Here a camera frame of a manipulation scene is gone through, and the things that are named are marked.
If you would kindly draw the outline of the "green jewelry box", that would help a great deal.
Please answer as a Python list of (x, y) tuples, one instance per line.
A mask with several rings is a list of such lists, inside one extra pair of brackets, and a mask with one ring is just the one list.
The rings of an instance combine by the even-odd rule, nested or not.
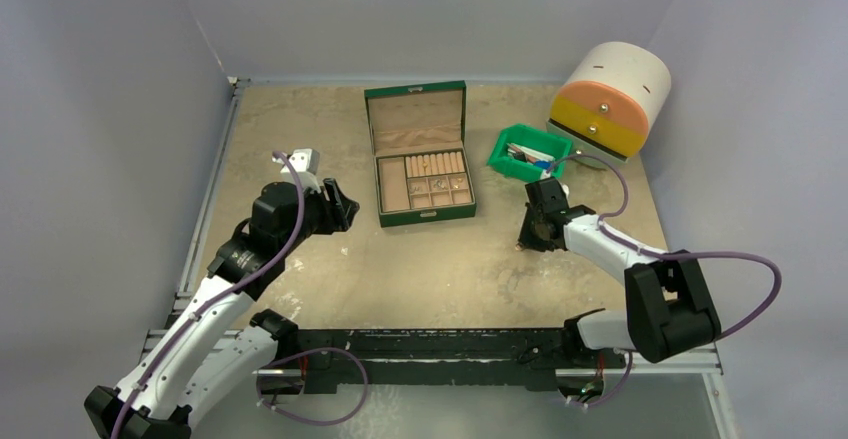
[(367, 89), (363, 93), (375, 165), (377, 214), (381, 227), (472, 218), (470, 206), (433, 208), (383, 214), (379, 208), (376, 159), (465, 148), (467, 85), (446, 81)]

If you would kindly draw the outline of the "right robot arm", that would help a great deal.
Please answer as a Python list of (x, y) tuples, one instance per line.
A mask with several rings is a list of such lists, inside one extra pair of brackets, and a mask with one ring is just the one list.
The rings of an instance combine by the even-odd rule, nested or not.
[(569, 363), (584, 366), (602, 349), (633, 351), (659, 363), (721, 335), (722, 325), (697, 260), (613, 239), (594, 210), (569, 204), (555, 178), (528, 183), (525, 191), (519, 246), (577, 254), (616, 279), (625, 291), (623, 310), (597, 309), (565, 321), (561, 351)]

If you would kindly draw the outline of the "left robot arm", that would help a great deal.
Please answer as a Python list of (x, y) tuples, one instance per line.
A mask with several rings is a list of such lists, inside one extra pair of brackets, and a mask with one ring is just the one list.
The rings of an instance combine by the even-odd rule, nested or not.
[(97, 436), (188, 438), (256, 370), (293, 364), (304, 374), (313, 352), (301, 346), (297, 325), (272, 310), (256, 314), (232, 344), (218, 344), (297, 246), (349, 230), (359, 209), (333, 179), (305, 189), (297, 181), (266, 185), (164, 337), (116, 386), (97, 386), (85, 399)]

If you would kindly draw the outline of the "green plastic bin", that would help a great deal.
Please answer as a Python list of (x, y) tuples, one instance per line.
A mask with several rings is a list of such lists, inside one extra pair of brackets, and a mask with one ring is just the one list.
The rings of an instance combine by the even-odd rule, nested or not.
[(573, 149), (573, 141), (524, 124), (500, 131), (487, 165), (494, 171), (525, 183), (540, 179), (551, 164)]

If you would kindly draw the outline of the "round drawer cabinet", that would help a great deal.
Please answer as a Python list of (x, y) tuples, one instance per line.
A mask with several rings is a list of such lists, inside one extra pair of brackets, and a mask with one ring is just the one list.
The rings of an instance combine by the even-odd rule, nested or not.
[(555, 93), (546, 131), (572, 141), (585, 164), (623, 165), (638, 155), (671, 90), (654, 53), (611, 41), (592, 48)]

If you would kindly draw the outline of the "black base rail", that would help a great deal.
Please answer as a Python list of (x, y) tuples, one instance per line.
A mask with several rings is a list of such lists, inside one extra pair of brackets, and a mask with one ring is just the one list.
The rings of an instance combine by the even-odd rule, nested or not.
[(282, 336), (260, 383), (301, 379), (308, 394), (341, 385), (519, 386), (532, 392), (587, 389), (624, 368), (610, 349), (578, 345), (564, 327), (507, 329), (300, 329)]

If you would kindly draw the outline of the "aluminium frame rail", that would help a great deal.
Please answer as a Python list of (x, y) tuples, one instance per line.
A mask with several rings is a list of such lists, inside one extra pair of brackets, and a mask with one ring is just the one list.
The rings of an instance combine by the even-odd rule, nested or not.
[(214, 222), (218, 198), (223, 188), (224, 177), (226, 171), (230, 168), (241, 109), (245, 101), (244, 97), (247, 90), (254, 85), (254, 80), (246, 76), (229, 76), (228, 80), (232, 86), (232, 96), (229, 102), (224, 130), (216, 149), (199, 214), (188, 245), (183, 269), (173, 296), (172, 308), (160, 328), (150, 329), (146, 333), (139, 355), (140, 365), (145, 363), (146, 357), (165, 337), (166, 333), (173, 328), (178, 317), (190, 305), (192, 297), (198, 288), (198, 283), (205, 275), (205, 272), (202, 272), (203, 266), (207, 264), (204, 254), (207, 249), (211, 226)]

